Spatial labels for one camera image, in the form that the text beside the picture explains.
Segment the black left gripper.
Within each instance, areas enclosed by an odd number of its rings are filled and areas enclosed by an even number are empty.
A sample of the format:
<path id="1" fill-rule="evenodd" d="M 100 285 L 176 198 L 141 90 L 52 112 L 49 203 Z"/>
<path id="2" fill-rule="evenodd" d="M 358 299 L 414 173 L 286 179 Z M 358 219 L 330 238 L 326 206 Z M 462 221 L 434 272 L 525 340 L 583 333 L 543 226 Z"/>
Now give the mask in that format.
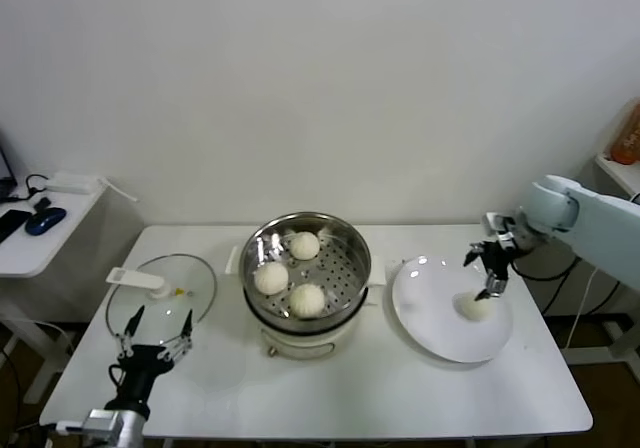
<path id="1" fill-rule="evenodd" d="M 158 377 L 174 368 L 174 361 L 180 361 L 193 347 L 193 310 L 188 312 L 179 335 L 172 341 L 158 345 L 134 345 L 136 334 L 143 317 L 145 306 L 141 306 L 127 322 L 124 332 L 116 335 L 119 344 L 119 367 L 123 378 L 119 397 L 127 401 L 147 402 Z"/>

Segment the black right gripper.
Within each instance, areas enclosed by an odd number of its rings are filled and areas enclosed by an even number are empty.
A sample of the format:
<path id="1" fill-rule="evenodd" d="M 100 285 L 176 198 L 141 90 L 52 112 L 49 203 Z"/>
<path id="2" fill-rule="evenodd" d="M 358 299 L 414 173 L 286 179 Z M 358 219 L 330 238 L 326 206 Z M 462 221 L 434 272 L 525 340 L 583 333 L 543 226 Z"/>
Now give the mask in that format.
<path id="1" fill-rule="evenodd" d="M 526 239 L 512 232 L 498 233 L 495 239 L 474 242 L 469 246 L 463 261 L 467 267 L 481 257 L 487 273 L 484 288 L 475 296 L 475 301 L 500 298 L 506 289 L 508 267 L 519 258 L 530 253 L 530 244 Z"/>

